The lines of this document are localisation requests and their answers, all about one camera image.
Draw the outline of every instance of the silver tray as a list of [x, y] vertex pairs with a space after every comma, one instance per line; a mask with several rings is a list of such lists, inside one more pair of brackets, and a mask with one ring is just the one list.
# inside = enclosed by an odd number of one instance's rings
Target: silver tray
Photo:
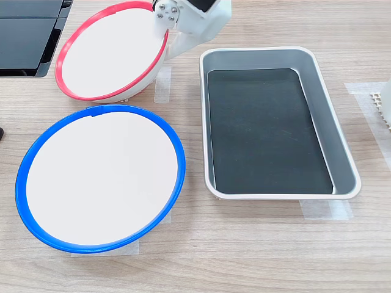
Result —
[[[332, 182], [332, 192], [329, 194], [228, 194], [218, 191], [213, 164], [208, 74], [215, 70], [277, 68], [292, 69], [299, 76]], [[359, 193], [360, 176], [312, 52], [300, 47], [212, 49], [203, 53], [200, 58], [200, 84], [205, 183], [216, 197], [225, 200], [346, 200]]]

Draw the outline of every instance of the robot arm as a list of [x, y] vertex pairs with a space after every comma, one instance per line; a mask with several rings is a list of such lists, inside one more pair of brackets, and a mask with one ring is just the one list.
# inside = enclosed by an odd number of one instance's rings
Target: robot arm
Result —
[[154, 0], [155, 31], [178, 31], [166, 60], [214, 39], [232, 16], [231, 0]]

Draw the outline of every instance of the wood grain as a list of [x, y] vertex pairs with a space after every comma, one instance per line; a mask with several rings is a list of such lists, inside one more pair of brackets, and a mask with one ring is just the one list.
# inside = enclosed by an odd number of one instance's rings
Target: wood grain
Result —
[[[76, 1], [54, 62], [83, 21], [116, 2]], [[144, 236], [136, 256], [71, 258], [25, 228], [13, 194], [23, 156], [45, 129], [93, 103], [66, 97], [53, 65], [44, 78], [1, 78], [0, 292], [391, 292], [391, 172], [344, 86], [391, 76], [390, 11], [389, 1], [236, 0], [218, 38], [171, 60], [170, 103], [153, 102], [152, 84], [127, 104], [174, 127], [187, 175], [172, 223]], [[360, 171], [349, 221], [305, 220], [297, 201], [219, 201], [203, 183], [199, 56], [290, 45], [315, 53]]]

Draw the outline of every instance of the black device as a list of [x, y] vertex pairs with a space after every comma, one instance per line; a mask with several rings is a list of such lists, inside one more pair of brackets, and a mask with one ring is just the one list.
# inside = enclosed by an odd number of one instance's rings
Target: black device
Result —
[[42, 77], [72, 0], [0, 0], [0, 77]]

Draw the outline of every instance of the red rim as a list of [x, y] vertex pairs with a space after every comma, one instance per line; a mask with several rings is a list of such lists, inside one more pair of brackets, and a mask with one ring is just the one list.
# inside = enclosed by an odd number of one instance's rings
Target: red rim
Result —
[[112, 93], [108, 93], [103, 96], [95, 96], [95, 97], [86, 98], [86, 97], [75, 95], [73, 92], [71, 92], [71, 90], [68, 89], [68, 87], [65, 85], [65, 82], [62, 78], [62, 64], [64, 62], [65, 56], [67, 55], [68, 50], [72, 46], [73, 42], [81, 35], [81, 33], [83, 33], [93, 23], [95, 23], [96, 21], [98, 21], [106, 16], [115, 14], [115, 13], [122, 11], [122, 10], [133, 9], [133, 8], [146, 9], [149, 11], [153, 11], [152, 10], [152, 3], [144, 2], [144, 1], [130, 1], [130, 2], [124, 2], [124, 3], [116, 4], [113, 6], [109, 6], [108, 8], [98, 12], [94, 16], [91, 16], [67, 40], [67, 42], [64, 44], [64, 47], [62, 47], [62, 49], [60, 51], [60, 54], [59, 54], [59, 57], [58, 57], [57, 63], [56, 63], [56, 69], [54, 71], [57, 85], [66, 95], [68, 95], [74, 99], [79, 99], [81, 101], [97, 101], [97, 100], [101, 100], [101, 99], [108, 99], [108, 98], [116, 96], [120, 93], [123, 93], [125, 90], [128, 90], [132, 86], [136, 85], [139, 81], [141, 81], [143, 78], [145, 78], [146, 75], [149, 74], [149, 72], [151, 72], [153, 67], [155, 67], [155, 65], [158, 63], [159, 59], [161, 58], [161, 56], [164, 52], [164, 49], [166, 48], [167, 39], [168, 39], [168, 35], [169, 35], [168, 31], [166, 32], [166, 34], [164, 36], [162, 47], [160, 48], [160, 51], [159, 51], [158, 55], [156, 56], [156, 58], [154, 59], [154, 61], [152, 62], [152, 64], [138, 78], [136, 78], [130, 84], [124, 86], [122, 89], [116, 90]]

